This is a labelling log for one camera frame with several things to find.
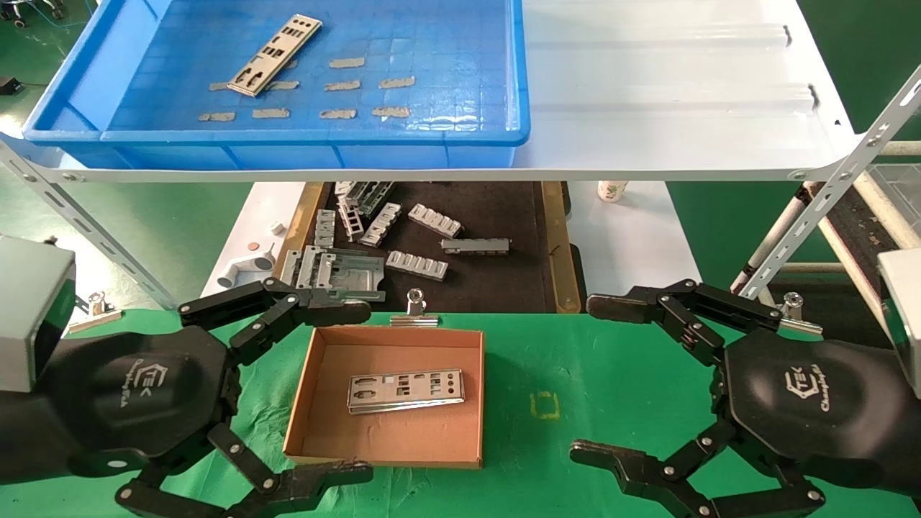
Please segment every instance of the cardboard box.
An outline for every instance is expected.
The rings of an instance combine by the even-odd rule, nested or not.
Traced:
[[[464,402],[353,416],[349,380],[361,374],[461,369]],[[484,341],[480,331],[336,326],[314,329],[285,436],[299,464],[483,466]]]

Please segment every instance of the robotic hand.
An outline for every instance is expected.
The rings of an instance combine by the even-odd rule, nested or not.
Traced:
[[[665,460],[645,452],[574,441],[570,458],[610,470],[623,493],[654,500],[676,518],[799,517],[825,502],[805,476],[848,488],[921,497],[921,401],[896,353],[838,340],[776,334],[773,308],[684,280],[592,295],[589,314],[656,323],[704,366],[716,422]],[[746,335],[724,347],[703,316]],[[780,489],[708,499],[688,482],[726,447]]]
[[[209,333],[259,313],[229,347]],[[270,277],[183,304],[180,316],[183,328],[169,335],[60,340],[30,392],[0,391],[0,484],[140,469],[115,497],[138,515],[268,518],[315,509],[327,488],[372,478],[364,462],[275,474],[229,427],[240,365],[301,324],[360,324],[370,316],[366,302],[343,302],[324,289],[294,289]],[[49,334],[44,331],[43,344],[54,342]],[[225,510],[159,489],[214,449],[253,486],[240,503]]]

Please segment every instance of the blue plastic tray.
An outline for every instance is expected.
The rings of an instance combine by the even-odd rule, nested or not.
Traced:
[[[297,88],[209,90],[295,13],[323,22],[275,77]],[[365,66],[329,67],[353,57]],[[254,119],[262,108],[291,114]],[[357,116],[320,118],[331,109]],[[210,112],[236,119],[198,120]],[[105,0],[23,131],[91,168],[183,170],[508,167],[529,132],[521,0]]]

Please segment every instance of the white metal shelf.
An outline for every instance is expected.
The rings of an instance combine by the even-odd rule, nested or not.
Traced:
[[[64,165],[56,174],[87,182],[787,180],[836,162],[859,139],[796,0],[524,0],[524,9],[531,135],[510,169]]]

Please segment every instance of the green table mat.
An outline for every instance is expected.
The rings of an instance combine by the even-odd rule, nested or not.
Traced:
[[[654,325],[587,315],[443,319],[447,327],[485,331],[484,468],[377,468],[370,483],[328,491],[314,518],[668,516],[654,502],[622,495],[610,473],[572,463],[569,444],[583,438],[667,456],[713,422],[709,369]],[[371,322],[385,324],[387,315],[376,314]],[[178,327],[172,313],[134,310],[92,333],[157,334]],[[227,338],[237,328],[219,335]],[[299,329],[242,373],[233,429],[276,470],[291,465],[281,448],[309,337],[308,328]],[[65,477],[0,487],[0,516],[127,518],[132,515],[113,498],[129,478]],[[732,451],[692,481],[711,498],[776,487]],[[906,497],[817,484],[828,497],[814,514],[819,518],[917,516]],[[249,492],[244,478],[214,453],[164,489],[223,506]]]

